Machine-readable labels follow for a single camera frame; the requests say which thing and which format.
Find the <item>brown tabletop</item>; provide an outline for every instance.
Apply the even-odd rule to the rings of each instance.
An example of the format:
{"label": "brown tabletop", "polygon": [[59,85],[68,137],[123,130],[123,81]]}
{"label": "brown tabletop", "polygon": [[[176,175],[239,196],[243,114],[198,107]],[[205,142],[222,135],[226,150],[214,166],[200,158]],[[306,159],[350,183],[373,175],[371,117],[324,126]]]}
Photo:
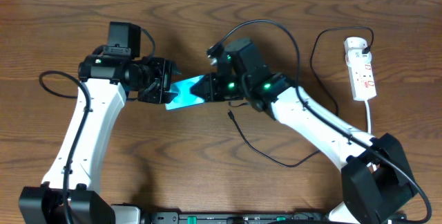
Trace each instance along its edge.
{"label": "brown tabletop", "polygon": [[[147,29],[156,54],[177,62],[183,75],[213,71],[205,50],[249,19],[274,19],[294,34],[301,51],[301,84],[334,111],[309,69],[318,33],[339,26],[375,31],[373,71],[378,96],[370,100],[375,136],[401,141],[414,177],[442,221],[442,0],[0,0],[0,221],[22,223],[23,186],[38,186],[66,134],[74,100],[45,92],[42,71],[77,74],[78,64],[106,43],[109,21]],[[327,33],[314,64],[335,95],[340,117],[365,129],[365,107],[350,91],[343,40],[369,39],[364,30]],[[252,37],[273,71],[295,75],[287,37],[266,25],[233,38]],[[142,52],[150,50],[147,38]],[[53,77],[49,86],[76,93]],[[329,211],[342,201],[340,173],[319,154],[295,169],[280,167],[250,150],[227,116],[226,102],[166,112],[164,106],[128,102],[115,126],[102,172],[107,203],[136,203],[150,210],[183,212]],[[291,129],[244,106],[233,109],[248,139],[263,152],[296,163],[315,147]],[[417,196],[403,210],[425,215]]]}

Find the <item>white power strip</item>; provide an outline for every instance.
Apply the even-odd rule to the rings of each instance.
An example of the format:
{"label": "white power strip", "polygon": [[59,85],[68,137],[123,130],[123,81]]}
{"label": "white power strip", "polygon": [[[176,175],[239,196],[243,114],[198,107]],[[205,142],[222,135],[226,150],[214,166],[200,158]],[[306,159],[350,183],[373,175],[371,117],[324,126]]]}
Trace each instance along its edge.
{"label": "white power strip", "polygon": [[372,121],[368,100],[376,96],[372,64],[372,53],[367,48],[367,41],[360,37],[349,37],[344,41],[345,62],[348,66],[353,100],[364,101],[367,111],[367,132],[372,132]]}

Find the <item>wood grain surface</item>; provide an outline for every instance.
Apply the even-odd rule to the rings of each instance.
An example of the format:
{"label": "wood grain surface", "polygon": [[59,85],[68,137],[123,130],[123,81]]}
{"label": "wood grain surface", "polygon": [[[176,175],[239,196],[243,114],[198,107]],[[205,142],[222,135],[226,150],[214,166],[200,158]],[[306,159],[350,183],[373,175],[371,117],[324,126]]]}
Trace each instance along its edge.
{"label": "wood grain surface", "polygon": [[[177,62],[182,76],[213,70],[204,54],[242,21],[267,18],[286,25],[298,41],[301,84],[333,111],[309,70],[317,34],[339,26],[375,31],[372,48],[378,96],[370,101],[373,132],[397,137],[414,177],[429,196],[433,223],[442,221],[442,0],[0,0],[0,222],[22,223],[18,198],[37,186],[68,128],[75,101],[49,95],[37,81],[46,70],[77,74],[78,64],[106,43],[109,21],[147,29],[157,55]],[[327,33],[315,58],[318,74],[336,96],[340,117],[365,128],[362,102],[352,100],[343,40],[369,38],[362,30]],[[249,26],[273,71],[295,75],[296,56],[278,29]],[[142,40],[147,54],[150,44]],[[75,93],[66,80],[49,86]],[[166,112],[164,106],[128,102],[110,138],[102,173],[108,203],[183,212],[329,211],[342,201],[339,171],[319,154],[295,169],[265,160],[241,140],[227,103]],[[234,109],[244,134],[259,149],[295,163],[315,147],[291,129],[249,107]],[[417,196],[403,210],[424,216]]]}

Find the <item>white power cord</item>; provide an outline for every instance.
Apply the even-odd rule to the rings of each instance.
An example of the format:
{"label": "white power cord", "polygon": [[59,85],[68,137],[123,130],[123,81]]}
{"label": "white power cord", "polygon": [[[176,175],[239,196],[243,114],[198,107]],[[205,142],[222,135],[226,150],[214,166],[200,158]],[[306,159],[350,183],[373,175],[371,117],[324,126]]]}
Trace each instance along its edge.
{"label": "white power cord", "polygon": [[368,105],[368,100],[364,100],[365,110],[367,112],[367,132],[372,133],[372,118],[370,117],[370,106]]}

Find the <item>blue object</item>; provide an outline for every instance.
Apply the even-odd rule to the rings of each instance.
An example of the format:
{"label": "blue object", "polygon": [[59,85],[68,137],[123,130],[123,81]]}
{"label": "blue object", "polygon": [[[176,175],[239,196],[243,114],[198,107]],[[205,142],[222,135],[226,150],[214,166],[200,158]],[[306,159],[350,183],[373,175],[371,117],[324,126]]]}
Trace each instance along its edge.
{"label": "blue object", "polygon": [[191,94],[191,87],[200,81],[204,76],[200,75],[181,82],[171,84],[169,92],[178,93],[171,103],[166,104],[166,110],[173,110],[187,106],[204,103],[204,100],[198,96]]}

